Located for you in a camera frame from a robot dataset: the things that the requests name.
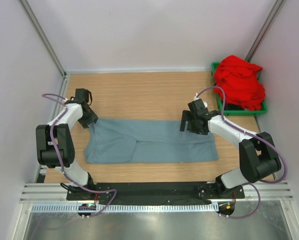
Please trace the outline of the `blue-grey t shirt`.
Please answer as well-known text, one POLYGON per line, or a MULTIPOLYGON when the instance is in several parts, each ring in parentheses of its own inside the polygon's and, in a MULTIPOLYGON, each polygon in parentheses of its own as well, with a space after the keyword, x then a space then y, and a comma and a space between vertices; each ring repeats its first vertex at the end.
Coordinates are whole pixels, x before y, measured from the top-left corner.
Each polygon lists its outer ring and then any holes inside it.
POLYGON ((211 162, 219 158, 215 137, 180 131, 175 120, 100 118, 89 125, 88 164, 211 162))

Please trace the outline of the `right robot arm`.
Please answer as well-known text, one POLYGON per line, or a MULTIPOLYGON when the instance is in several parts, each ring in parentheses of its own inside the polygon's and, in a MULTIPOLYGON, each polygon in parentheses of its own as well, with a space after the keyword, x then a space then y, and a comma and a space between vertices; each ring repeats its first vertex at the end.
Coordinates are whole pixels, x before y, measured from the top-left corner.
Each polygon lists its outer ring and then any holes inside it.
POLYGON ((244 184, 253 184, 282 169, 272 136, 267 132, 249 132, 233 123, 220 112, 209 111, 201 99, 188 104, 182 111, 180 131, 198 135, 216 134, 238 149, 239 167, 215 178, 215 193, 228 197, 244 184))

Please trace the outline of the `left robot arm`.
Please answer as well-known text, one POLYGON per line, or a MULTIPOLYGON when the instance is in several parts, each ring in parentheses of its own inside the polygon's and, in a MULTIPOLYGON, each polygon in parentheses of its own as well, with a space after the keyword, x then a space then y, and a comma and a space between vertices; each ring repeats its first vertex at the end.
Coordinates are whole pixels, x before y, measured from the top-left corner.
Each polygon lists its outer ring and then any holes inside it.
POLYGON ((42 97, 60 104, 62 110, 49 123, 38 125, 35 129, 38 163, 63 174, 72 185, 70 191, 78 189, 84 200, 90 200, 97 191, 91 175, 75 160, 71 129, 76 123, 87 129, 97 122, 98 116, 90 107, 92 93, 78 88, 70 98, 53 93, 44 93, 42 97))

